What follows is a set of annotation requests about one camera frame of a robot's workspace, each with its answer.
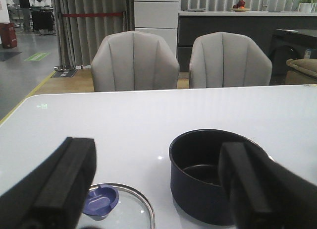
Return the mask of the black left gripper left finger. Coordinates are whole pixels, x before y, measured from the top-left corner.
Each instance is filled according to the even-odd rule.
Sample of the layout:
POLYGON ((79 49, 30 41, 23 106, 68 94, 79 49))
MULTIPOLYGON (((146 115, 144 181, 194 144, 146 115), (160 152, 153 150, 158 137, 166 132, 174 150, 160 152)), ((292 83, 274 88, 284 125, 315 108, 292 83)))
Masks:
POLYGON ((96 168, 94 139, 67 137, 0 197, 0 227, 76 228, 96 168))

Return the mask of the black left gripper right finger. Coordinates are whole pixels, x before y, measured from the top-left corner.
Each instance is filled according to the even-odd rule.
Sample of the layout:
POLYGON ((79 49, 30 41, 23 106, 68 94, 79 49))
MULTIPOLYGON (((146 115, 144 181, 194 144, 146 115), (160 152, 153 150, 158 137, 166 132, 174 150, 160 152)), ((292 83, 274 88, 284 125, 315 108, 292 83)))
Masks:
POLYGON ((218 175, 238 229, 315 229, 317 187, 248 142, 224 142, 218 175))

